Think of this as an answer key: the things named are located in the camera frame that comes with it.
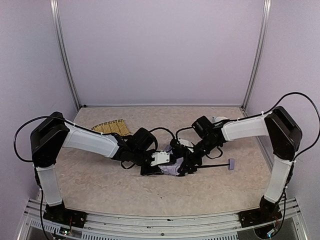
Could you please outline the lilac folding umbrella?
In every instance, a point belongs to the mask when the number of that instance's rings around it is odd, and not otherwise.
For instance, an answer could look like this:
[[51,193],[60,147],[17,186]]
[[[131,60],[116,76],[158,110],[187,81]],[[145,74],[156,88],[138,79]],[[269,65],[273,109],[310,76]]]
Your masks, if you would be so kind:
[[188,165],[185,163],[185,158],[176,149],[170,147],[165,149],[169,153],[170,160],[169,163],[164,163],[158,165],[158,168],[164,175],[171,175],[177,177],[183,177],[188,174],[195,173],[198,169],[216,168],[216,167],[227,167],[229,171],[235,168],[235,160],[233,158],[228,159],[228,163],[224,164],[210,164],[210,165]]

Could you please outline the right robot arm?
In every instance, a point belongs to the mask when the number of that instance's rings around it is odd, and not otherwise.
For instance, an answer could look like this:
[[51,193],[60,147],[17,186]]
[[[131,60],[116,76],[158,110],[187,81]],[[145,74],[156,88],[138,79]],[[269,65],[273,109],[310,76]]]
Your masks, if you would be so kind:
[[203,157],[214,149],[222,148],[225,143],[242,139],[259,142],[261,137],[269,138],[273,150],[273,164],[268,169],[270,179],[259,206],[240,211],[238,216],[243,228],[285,217],[279,204],[293,176],[295,157],[303,134],[284,107],[276,106],[272,110],[238,119],[217,118],[215,122],[201,116],[192,123],[191,128],[200,141],[192,146],[181,144],[185,155],[178,171],[180,175],[204,168]]

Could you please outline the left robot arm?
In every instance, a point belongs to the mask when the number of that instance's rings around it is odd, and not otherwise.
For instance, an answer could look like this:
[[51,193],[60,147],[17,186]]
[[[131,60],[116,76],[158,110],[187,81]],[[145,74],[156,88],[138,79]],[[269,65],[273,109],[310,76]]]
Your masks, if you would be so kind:
[[[24,159],[18,153],[17,138],[19,132],[27,125],[41,121],[30,133],[31,159]],[[157,139],[145,128],[139,128],[133,135],[121,136],[118,133],[100,133],[92,129],[77,125],[64,118],[61,112],[53,112],[49,116],[40,116],[25,122],[13,136],[13,151],[18,159],[31,163],[34,167],[38,186],[43,191],[48,214],[60,218],[68,208],[65,207],[56,174],[56,163],[60,152],[74,151],[80,153],[80,161],[85,156],[99,156],[107,161],[117,161],[120,165],[131,163],[138,166],[145,175],[152,175],[153,170],[160,172],[151,162],[160,153],[151,145],[157,145]],[[120,199],[113,191],[109,196],[102,185],[93,190],[86,190],[82,203],[72,206],[81,210],[98,213],[164,216],[162,205],[157,201],[147,204],[145,200],[138,200],[137,196]]]

